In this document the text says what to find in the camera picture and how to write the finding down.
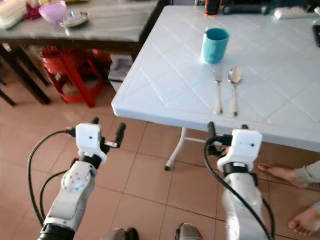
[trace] purple bowl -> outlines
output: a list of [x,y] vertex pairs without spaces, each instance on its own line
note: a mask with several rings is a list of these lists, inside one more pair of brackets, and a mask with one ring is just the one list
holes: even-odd
[[65,1],[49,2],[39,8],[40,15],[49,23],[58,24],[67,11]]

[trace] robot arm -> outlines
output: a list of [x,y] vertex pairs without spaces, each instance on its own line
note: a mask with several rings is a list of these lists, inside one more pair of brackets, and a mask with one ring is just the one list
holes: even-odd
[[[257,177],[251,173],[259,154],[261,133],[248,129],[235,129],[232,131],[232,136],[216,136],[213,123],[208,126],[209,137],[214,139],[213,144],[229,146],[226,155],[217,162],[217,168],[224,174],[224,181],[248,203],[265,225],[261,213],[263,199],[257,188]],[[211,152],[221,153],[216,151],[214,145],[211,145]],[[253,214],[228,189],[222,195],[222,205],[226,212],[228,240],[269,239]]]
[[109,142],[101,136],[98,119],[92,122],[80,123],[75,128],[80,159],[62,177],[60,191],[44,220],[38,240],[73,239],[95,187],[97,169],[107,161],[110,147],[121,145],[125,124],[120,125],[115,141]]

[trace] blue mug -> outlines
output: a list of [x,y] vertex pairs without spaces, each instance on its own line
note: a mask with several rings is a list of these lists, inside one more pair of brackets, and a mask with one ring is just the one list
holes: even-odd
[[201,58],[209,64],[219,63],[225,55],[230,34],[222,28],[205,31],[202,41]]

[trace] marble tabletop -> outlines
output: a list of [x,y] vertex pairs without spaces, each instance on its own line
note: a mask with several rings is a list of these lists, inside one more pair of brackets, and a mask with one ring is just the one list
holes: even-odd
[[89,13],[89,21],[79,27],[64,29],[42,18],[23,21],[1,30],[0,38],[52,38],[73,40],[138,42],[158,0],[91,0],[67,4],[68,10]]
[[[316,18],[277,20],[272,15],[205,17],[201,6],[166,6],[112,101],[119,117],[218,133],[247,124],[263,140],[320,151],[320,48]],[[206,28],[230,32],[215,115],[216,65],[201,62]],[[227,75],[239,66],[238,116],[232,117]]]

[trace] bare foot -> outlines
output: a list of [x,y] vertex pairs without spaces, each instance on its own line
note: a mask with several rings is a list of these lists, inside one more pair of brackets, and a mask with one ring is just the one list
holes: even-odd
[[276,176],[278,178],[284,179],[291,183],[292,185],[298,188],[305,188],[307,184],[302,183],[297,176],[295,175],[295,171],[293,169],[288,169],[279,166],[272,166],[270,164],[259,164],[258,169],[264,171],[268,174]]
[[288,227],[296,233],[311,236],[320,229],[320,215],[316,207],[313,205],[299,213],[288,223]]

